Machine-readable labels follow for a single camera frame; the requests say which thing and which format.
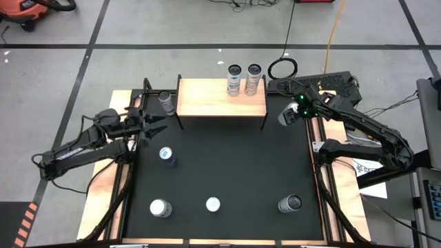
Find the white can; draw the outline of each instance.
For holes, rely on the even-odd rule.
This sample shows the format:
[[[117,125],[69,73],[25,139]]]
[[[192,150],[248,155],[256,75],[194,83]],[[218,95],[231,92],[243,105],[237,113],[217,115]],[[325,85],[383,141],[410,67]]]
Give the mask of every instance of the white can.
[[[302,207],[302,199],[296,195],[289,195],[278,202],[278,209],[282,213],[297,211]]]
[[[208,211],[215,212],[221,207],[221,202],[216,197],[210,197],[208,198],[207,203],[205,203],[205,206],[207,206]]]
[[[240,74],[242,68],[239,65],[230,65],[227,74],[227,92],[230,96],[239,95],[240,91]]]
[[[245,93],[253,96],[257,93],[260,78],[262,77],[262,68],[258,64],[252,64],[248,67],[247,82],[245,84]]]
[[[163,109],[165,110],[165,113],[169,116],[174,114],[174,106],[172,103],[172,95],[167,90],[163,90],[159,92],[158,99],[161,105],[163,106]]]
[[[150,212],[155,217],[167,218],[172,214],[172,205],[163,199],[156,199],[150,204]]]

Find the vacuum hose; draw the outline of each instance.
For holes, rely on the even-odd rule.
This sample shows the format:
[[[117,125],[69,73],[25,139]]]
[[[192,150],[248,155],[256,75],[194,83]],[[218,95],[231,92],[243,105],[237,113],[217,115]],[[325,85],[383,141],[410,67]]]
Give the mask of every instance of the vacuum hose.
[[[33,2],[37,4],[41,4],[45,7],[48,7],[49,9],[56,10],[56,11],[73,11],[76,8],[75,0],[68,0],[69,5],[62,6],[58,1],[56,0],[32,0]]]

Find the wooden table edge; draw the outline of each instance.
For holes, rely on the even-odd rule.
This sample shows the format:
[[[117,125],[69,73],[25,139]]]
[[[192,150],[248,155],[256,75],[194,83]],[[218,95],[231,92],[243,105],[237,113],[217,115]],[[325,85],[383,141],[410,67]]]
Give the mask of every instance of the wooden table edge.
[[[117,110],[117,112],[119,111],[123,111],[124,107],[127,107],[130,104],[130,96],[131,96],[131,90],[114,90],[113,94],[112,94],[112,99],[110,101],[110,107],[114,108]],[[320,137],[319,135],[319,131],[318,128],[314,128],[317,127],[317,120],[313,120],[313,129],[314,129],[314,135],[316,136],[316,140],[318,140],[317,138]],[[325,133],[327,138],[334,138],[339,140],[340,142],[343,142],[341,139],[342,137],[346,137],[346,132],[344,129],[344,126],[342,123],[339,122],[335,122],[335,121],[330,121],[330,122],[326,122],[324,121],[324,126],[325,126]],[[361,202],[361,197],[360,197],[360,192],[358,189],[358,185],[356,183],[356,177],[353,174],[353,171],[344,166],[341,165],[339,163],[334,163],[333,164],[333,168],[334,168],[334,177],[336,180],[336,187],[337,187],[337,192],[338,192],[338,197],[339,197],[339,201],[340,201],[340,206],[342,207],[343,212],[346,214],[346,216],[348,217],[348,219],[351,221],[352,225],[360,232],[360,234],[366,238],[367,240],[370,240],[370,235],[369,235],[369,229],[367,227],[367,221],[366,221],[366,217],[365,217],[365,212],[362,206],[362,202]],[[121,184],[124,184],[125,177],[123,175],[122,180],[121,180]],[[103,183],[102,180],[98,177],[95,182],[93,184],[100,184]],[[105,182],[108,185],[108,187],[113,188],[113,184],[114,184],[114,180],[110,181],[108,180],[107,182]],[[341,199],[344,198],[343,195],[345,195],[344,193],[347,192],[351,192],[349,195],[353,195],[353,199],[351,201],[351,206],[350,207],[343,207],[347,204],[342,203]],[[90,230],[92,231],[95,228],[95,225],[100,221],[100,218],[94,218],[94,220],[90,220],[87,219],[85,216],[87,216],[87,213],[90,211],[94,212],[95,216],[102,216],[105,211],[107,211],[107,208],[109,207],[109,203],[102,203],[100,202],[97,205],[93,205],[92,207],[88,207],[88,200],[90,200],[90,198],[95,197],[97,194],[101,194],[102,192],[100,192],[99,190],[94,190],[93,187],[91,187],[91,192],[89,193],[88,199],[86,199],[86,204],[85,204],[85,209],[83,211],[83,217],[81,219],[81,224],[79,227],[79,235],[78,238],[84,238],[85,235],[87,235],[88,233],[85,232],[85,230]],[[107,192],[104,191],[104,194],[112,194],[112,191]],[[101,210],[103,211],[105,209],[105,211],[103,211],[101,214],[96,213],[96,210]],[[350,209],[356,209],[358,210],[358,213],[356,215],[351,214]],[[331,224],[331,232],[332,232],[332,236],[334,238],[334,240],[338,240],[338,230],[336,227],[336,218],[334,213],[332,212],[330,206],[328,206],[328,212],[329,212],[329,219],[330,219],[330,224]],[[117,230],[119,229],[119,225],[121,224],[121,205],[119,206],[118,210],[116,211],[115,215],[114,215],[114,219],[112,220],[113,225],[112,225],[112,230],[111,230],[111,239],[115,239],[118,238],[117,235]],[[181,244],[180,240],[182,239],[176,239],[176,238],[166,238],[166,239],[161,239],[161,238],[124,238],[123,242],[141,242],[141,243],[156,243],[159,244],[159,242],[170,242],[170,244]],[[196,244],[197,242],[202,242],[201,239],[191,239],[191,242],[193,242],[194,244]],[[211,243],[213,240],[208,240],[208,239],[204,239],[203,242],[208,242],[208,245],[213,245],[213,243]],[[241,242],[243,244],[247,244],[247,245],[259,245],[253,242],[256,242],[258,240],[227,240],[227,241],[231,241],[231,242]],[[263,240],[263,242],[275,242],[274,240]],[[326,241],[325,240],[282,240],[282,244],[283,245],[326,245]]]

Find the red vacuum cleaner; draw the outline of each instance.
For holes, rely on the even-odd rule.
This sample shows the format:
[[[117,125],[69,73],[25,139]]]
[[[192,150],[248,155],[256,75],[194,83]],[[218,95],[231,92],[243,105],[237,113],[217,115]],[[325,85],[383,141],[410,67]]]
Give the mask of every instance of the red vacuum cleaner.
[[[35,21],[43,18],[49,10],[73,11],[75,0],[68,0],[68,5],[61,5],[57,0],[0,0],[0,21],[20,24],[26,32],[35,29]]]

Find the wooden board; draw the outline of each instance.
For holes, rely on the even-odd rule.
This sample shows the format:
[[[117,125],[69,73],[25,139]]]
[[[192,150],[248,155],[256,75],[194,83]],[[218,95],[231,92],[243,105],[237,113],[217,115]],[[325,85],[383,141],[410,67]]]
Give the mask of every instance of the wooden board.
[[[119,113],[123,111],[124,107],[127,107],[130,102],[130,94],[131,91],[127,90],[115,90],[112,95],[111,105],[110,107],[115,108]],[[340,142],[346,141],[346,133],[343,123],[330,121],[324,121],[325,132],[327,138],[334,138]],[[317,126],[317,120],[313,120],[313,129],[316,139],[318,140],[320,135]],[[348,163],[351,163],[350,158],[340,158]],[[95,164],[94,173],[99,171],[102,166],[105,166],[106,163],[101,161]],[[370,240],[369,230],[367,228],[367,221],[364,213],[364,209],[361,202],[360,192],[358,190],[358,184],[355,177],[355,174],[352,169],[348,168],[346,165],[342,165],[338,161],[333,164],[334,168],[334,177],[336,181],[336,188],[338,192],[340,206],[351,221],[352,225],[360,232],[360,234]],[[83,213],[83,218],[80,225],[79,238],[84,238],[88,235],[96,224],[101,220],[101,217],[107,211],[110,202],[110,196],[112,194],[112,188],[114,184],[114,177],[116,174],[116,166],[111,166],[106,174],[102,174],[97,177],[97,179],[92,183],[90,188],[90,193],[88,199],[86,200],[85,209]],[[332,212],[332,209],[328,207],[330,221],[331,221],[331,230],[334,240],[338,240],[338,230],[336,228],[336,219],[335,215]],[[111,237],[116,238],[116,228],[121,224],[120,218],[121,210],[115,213],[115,218],[113,220],[113,227],[111,232]],[[192,243],[213,243],[213,240],[191,240]],[[234,241],[242,244],[253,244],[256,240],[228,240]],[[267,245],[272,245],[274,240],[257,240],[264,242]],[[124,238],[124,243],[150,243],[150,244],[182,244],[182,239],[155,239],[155,238]],[[283,240],[283,245],[325,245],[325,241],[320,240]]]
[[[257,93],[245,93],[246,79],[240,81],[238,96],[227,93],[227,79],[181,79],[178,89],[179,116],[265,116],[264,81],[260,80]]]

